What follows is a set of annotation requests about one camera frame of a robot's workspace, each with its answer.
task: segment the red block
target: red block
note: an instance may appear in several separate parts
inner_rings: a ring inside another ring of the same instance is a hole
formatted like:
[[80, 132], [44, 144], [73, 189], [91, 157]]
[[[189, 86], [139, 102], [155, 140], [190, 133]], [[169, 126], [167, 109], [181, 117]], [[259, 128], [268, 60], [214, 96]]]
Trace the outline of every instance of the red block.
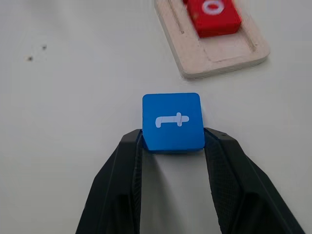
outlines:
[[188, 0], [187, 10], [200, 38], [236, 33], [242, 22], [232, 0]]

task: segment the blue block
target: blue block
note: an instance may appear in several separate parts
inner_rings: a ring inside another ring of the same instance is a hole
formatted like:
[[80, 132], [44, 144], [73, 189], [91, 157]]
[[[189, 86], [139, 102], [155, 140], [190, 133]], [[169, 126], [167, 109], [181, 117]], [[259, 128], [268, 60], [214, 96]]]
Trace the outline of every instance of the blue block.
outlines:
[[205, 145], [200, 98], [196, 93], [143, 97], [143, 137], [152, 152], [200, 150]]

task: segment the white table surface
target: white table surface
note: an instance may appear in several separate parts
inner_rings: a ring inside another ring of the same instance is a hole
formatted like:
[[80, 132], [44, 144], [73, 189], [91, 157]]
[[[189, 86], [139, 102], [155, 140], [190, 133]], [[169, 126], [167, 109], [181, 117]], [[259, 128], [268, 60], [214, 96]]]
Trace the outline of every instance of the white table surface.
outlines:
[[[75, 233], [95, 175], [141, 128], [142, 96], [174, 92], [200, 94], [205, 126], [239, 141], [311, 233], [312, 1], [248, 8], [268, 61], [186, 81], [152, 0], [0, 1], [0, 233]], [[165, 184], [143, 193], [165, 195], [143, 201], [142, 233], [219, 233], [204, 157], [151, 158]]]

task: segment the printed number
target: printed number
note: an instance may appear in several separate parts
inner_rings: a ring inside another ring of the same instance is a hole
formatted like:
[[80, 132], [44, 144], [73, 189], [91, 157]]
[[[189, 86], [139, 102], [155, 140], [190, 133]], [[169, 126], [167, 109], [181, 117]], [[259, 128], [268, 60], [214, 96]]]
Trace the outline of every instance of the printed number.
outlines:
[[207, 0], [203, 3], [202, 10], [207, 15], [216, 16], [224, 10], [224, 4], [221, 0]]

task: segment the wooden tray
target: wooden tray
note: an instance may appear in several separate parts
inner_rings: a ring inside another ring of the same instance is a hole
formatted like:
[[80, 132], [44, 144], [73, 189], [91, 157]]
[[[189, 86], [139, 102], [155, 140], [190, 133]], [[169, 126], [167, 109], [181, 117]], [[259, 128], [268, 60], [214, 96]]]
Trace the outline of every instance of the wooden tray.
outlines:
[[[236, 5], [243, 0], [236, 0]], [[257, 65], [270, 53], [253, 19], [240, 7], [237, 33], [200, 39], [182, 0], [155, 0], [155, 9], [184, 78], [201, 78]]]

